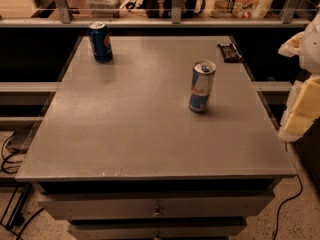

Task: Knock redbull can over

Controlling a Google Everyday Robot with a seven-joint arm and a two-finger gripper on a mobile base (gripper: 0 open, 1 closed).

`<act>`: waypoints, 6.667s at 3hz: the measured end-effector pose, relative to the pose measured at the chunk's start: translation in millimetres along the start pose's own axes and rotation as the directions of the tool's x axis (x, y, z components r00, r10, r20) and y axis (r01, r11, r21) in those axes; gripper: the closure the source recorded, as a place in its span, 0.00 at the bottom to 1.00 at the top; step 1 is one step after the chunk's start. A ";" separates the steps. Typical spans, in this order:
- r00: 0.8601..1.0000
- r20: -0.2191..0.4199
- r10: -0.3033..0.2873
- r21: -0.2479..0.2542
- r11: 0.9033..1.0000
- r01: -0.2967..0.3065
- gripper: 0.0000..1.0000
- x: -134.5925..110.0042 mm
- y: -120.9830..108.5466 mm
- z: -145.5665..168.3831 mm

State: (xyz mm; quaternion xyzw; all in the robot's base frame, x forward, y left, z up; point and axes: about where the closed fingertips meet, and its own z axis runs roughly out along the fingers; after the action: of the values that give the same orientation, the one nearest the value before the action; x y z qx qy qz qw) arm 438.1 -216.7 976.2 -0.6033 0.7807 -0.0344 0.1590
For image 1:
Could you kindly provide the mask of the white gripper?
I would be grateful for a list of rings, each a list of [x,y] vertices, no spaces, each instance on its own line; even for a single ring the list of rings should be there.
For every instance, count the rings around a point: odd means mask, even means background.
[[[301,68],[311,74],[320,74],[320,14],[304,32],[295,34],[282,44],[278,53],[286,57],[299,55]],[[320,76],[312,75],[304,82],[296,80],[289,92],[278,136],[285,142],[295,142],[319,118]]]

